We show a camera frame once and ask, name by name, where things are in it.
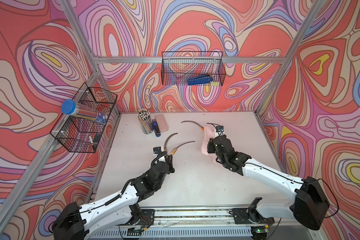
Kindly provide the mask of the pink terry rag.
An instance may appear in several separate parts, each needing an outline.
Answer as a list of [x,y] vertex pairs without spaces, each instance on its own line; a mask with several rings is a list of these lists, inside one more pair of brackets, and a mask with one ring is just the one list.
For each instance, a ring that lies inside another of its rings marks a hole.
[[214,139],[215,138],[215,127],[213,125],[209,125],[207,124],[204,127],[204,137],[203,137],[203,141],[202,141],[202,145],[201,145],[201,152],[205,155],[208,156],[209,161],[213,164],[217,164],[216,162],[216,154],[209,154],[208,153],[208,144],[210,139]]

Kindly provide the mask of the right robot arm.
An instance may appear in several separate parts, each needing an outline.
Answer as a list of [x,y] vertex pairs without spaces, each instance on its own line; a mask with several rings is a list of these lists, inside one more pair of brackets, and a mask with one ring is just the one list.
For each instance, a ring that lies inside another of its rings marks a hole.
[[226,135],[210,138],[207,152],[216,154],[216,161],[225,169],[255,179],[286,197],[285,200],[255,198],[247,209],[253,223],[260,218],[281,218],[294,219],[310,230],[321,228],[330,203],[317,179],[301,179],[268,167],[247,154],[235,151]]

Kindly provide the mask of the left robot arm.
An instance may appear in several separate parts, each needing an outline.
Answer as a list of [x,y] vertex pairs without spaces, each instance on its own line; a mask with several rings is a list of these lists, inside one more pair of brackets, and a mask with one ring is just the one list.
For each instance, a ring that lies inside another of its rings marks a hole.
[[55,240],[87,240],[119,225],[141,225],[145,231],[154,222],[154,215],[143,212],[139,202],[161,189],[166,176],[174,171],[173,155],[163,152],[145,173],[128,180],[120,191],[93,203],[67,205],[50,225],[50,232]]

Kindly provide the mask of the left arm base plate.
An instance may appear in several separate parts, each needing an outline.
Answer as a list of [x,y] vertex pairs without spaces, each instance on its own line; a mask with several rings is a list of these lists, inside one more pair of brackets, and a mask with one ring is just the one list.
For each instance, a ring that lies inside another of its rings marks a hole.
[[155,210],[142,209],[139,204],[134,204],[118,211],[117,217],[121,217],[121,220],[116,223],[117,226],[143,226],[149,228],[154,224]]

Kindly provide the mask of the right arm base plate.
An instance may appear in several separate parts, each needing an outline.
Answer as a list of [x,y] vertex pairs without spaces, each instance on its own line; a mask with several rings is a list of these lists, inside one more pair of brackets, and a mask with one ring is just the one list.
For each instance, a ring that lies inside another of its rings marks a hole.
[[257,205],[263,198],[255,198],[247,208],[233,208],[229,211],[229,214],[233,216],[235,224],[264,224],[273,225],[275,223],[274,218],[264,218],[257,211]]

